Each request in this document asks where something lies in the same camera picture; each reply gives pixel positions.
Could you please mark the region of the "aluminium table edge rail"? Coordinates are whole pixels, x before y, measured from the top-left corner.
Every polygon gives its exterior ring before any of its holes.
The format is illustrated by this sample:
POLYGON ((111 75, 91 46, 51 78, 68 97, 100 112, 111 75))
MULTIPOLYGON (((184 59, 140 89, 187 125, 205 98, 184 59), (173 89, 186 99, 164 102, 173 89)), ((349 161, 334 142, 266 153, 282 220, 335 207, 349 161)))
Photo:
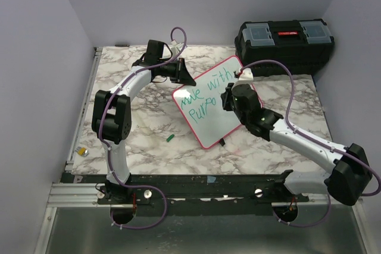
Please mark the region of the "aluminium table edge rail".
POLYGON ((95 53, 91 65, 90 76, 87 80, 87 85, 85 89, 85 95, 82 100, 82 105, 80 107, 79 117, 76 123, 76 129, 71 140, 71 145, 65 161, 65 165, 62 169, 62 173, 59 176, 59 179, 55 180, 51 186, 48 203, 46 204, 45 214, 43 218, 43 223, 40 228, 39 237, 36 243, 34 253, 47 253, 49 240, 51 238, 52 230, 54 228, 55 219, 57 216, 57 211, 59 206, 51 205, 50 198, 53 194, 55 186, 62 188, 62 184, 65 186, 68 184, 71 186, 74 183, 80 183, 83 180, 81 175, 72 175, 71 171, 73 169, 74 159, 75 159, 75 148, 79 142, 79 138, 82 135, 82 128, 85 122, 86 112, 88 110, 88 103, 90 99, 90 94, 92 91, 93 84, 95 82, 96 72, 99 66, 99 62, 102 55, 103 47, 94 47, 95 53))

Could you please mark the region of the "blue tape piece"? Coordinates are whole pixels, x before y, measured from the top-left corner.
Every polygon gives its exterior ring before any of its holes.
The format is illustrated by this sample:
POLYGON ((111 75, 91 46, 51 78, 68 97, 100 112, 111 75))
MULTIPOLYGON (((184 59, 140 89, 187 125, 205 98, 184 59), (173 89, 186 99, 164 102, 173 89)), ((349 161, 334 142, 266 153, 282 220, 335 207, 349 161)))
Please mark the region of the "blue tape piece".
POLYGON ((215 176, 208 175, 207 176, 207 183, 215 183, 216 179, 217 178, 215 176))

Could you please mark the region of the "black plastic toolbox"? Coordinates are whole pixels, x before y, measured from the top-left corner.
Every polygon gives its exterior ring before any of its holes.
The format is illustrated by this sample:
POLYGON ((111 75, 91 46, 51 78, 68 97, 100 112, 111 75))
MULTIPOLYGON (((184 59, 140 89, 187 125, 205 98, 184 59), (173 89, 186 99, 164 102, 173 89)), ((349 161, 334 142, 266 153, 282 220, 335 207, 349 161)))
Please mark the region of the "black plastic toolbox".
POLYGON ((329 61, 335 38, 327 23, 312 20, 244 22, 234 39, 236 56, 246 66, 272 59, 291 74, 314 75, 329 61))

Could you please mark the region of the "green marker cap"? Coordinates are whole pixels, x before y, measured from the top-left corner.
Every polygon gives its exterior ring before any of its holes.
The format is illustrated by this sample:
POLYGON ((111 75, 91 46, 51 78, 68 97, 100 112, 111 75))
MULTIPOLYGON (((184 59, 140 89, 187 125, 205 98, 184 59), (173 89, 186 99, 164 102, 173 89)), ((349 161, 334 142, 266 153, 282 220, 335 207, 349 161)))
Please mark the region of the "green marker cap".
POLYGON ((171 134, 167 139, 166 139, 166 142, 169 142, 170 140, 172 140, 174 137, 174 134, 171 134))

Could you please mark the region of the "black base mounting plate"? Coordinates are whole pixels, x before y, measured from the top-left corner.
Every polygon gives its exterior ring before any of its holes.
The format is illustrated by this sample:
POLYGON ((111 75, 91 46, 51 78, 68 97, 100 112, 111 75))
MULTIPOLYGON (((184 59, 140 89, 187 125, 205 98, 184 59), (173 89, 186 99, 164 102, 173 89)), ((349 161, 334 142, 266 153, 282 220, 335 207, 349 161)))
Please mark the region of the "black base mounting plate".
POLYGON ((110 207, 118 216, 139 217, 271 215, 279 205, 308 202, 303 195, 293 195, 283 188, 282 174, 211 175, 137 175, 132 174, 128 187, 112 186, 104 175, 83 175, 75 184, 94 186, 96 206, 110 207))

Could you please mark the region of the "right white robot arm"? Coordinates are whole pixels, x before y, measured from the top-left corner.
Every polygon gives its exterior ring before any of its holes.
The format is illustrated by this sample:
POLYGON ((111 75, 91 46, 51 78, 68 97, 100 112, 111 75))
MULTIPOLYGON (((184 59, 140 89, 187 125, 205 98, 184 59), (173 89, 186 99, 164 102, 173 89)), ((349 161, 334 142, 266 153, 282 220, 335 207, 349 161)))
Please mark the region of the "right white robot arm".
POLYGON ((360 145, 336 144, 299 129, 281 114, 263 108, 248 84, 229 83, 221 100, 223 109, 234 112, 252 135, 286 146, 322 168, 306 173, 285 171, 281 183, 274 186, 278 200, 286 202, 300 194, 327 194, 352 206, 362 196, 373 175, 360 145))

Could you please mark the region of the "pink framed whiteboard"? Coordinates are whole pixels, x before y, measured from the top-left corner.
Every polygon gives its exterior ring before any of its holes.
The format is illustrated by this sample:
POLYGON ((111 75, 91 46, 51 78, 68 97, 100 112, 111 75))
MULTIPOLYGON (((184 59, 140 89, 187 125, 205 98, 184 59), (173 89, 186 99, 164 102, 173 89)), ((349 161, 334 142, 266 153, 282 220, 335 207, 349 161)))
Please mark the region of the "pink framed whiteboard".
POLYGON ((233 112, 223 110, 220 95, 243 67, 231 56, 195 77, 196 86, 181 86, 172 94, 179 111, 203 149, 209 149, 241 126, 233 112))

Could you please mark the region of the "small yellow metal connector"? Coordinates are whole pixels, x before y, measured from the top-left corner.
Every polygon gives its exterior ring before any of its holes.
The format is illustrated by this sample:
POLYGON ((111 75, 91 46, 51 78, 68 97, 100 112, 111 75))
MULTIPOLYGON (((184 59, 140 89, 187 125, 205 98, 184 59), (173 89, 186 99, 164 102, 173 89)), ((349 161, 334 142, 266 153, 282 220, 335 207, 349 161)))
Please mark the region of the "small yellow metal connector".
POLYGON ((82 157, 86 157, 89 154, 89 151, 85 147, 78 146, 75 149, 76 153, 82 157))

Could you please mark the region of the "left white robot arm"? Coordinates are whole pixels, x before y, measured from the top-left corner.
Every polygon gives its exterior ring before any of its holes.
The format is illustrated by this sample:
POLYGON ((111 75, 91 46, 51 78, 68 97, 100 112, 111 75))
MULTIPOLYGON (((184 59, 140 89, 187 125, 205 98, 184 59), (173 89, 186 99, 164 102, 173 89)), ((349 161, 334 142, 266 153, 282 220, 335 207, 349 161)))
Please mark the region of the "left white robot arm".
POLYGON ((95 94, 92 115, 92 131, 102 143, 107 160, 107 180, 115 184, 111 196, 118 203, 131 199, 132 189, 126 185, 130 170, 127 166, 126 143, 132 128, 132 100, 158 76, 167 77, 172 83, 195 86, 185 59, 180 53, 185 44, 172 41, 150 40, 146 52, 136 60, 128 75, 110 90, 99 90, 95 94))

